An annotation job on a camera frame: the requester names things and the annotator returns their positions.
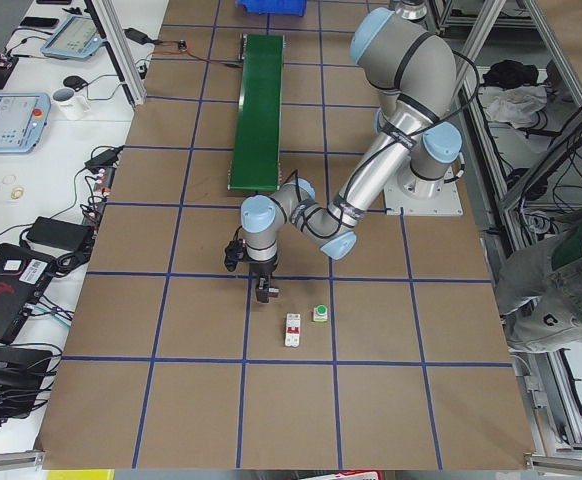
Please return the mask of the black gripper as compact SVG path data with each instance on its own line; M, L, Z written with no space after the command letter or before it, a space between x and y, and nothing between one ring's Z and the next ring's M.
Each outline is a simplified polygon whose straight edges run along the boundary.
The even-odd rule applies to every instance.
M268 299L277 299L279 288L271 284L274 271L277 269L277 255L266 260L249 258L250 272L256 278L255 295L259 303L267 303Z

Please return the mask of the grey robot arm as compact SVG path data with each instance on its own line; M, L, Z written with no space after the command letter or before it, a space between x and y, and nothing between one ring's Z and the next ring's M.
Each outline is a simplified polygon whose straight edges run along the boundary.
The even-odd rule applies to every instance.
M225 249L224 265L245 263L256 298L266 303L278 290L278 232L293 225L333 260L354 247L357 224L401 168L418 182L439 183L461 147L458 130L447 122L456 83L454 51L439 36L379 7L366 15L350 45L352 61L386 96L377 136L327 206L312 185L291 176L270 195L254 195L240 207L240 226Z

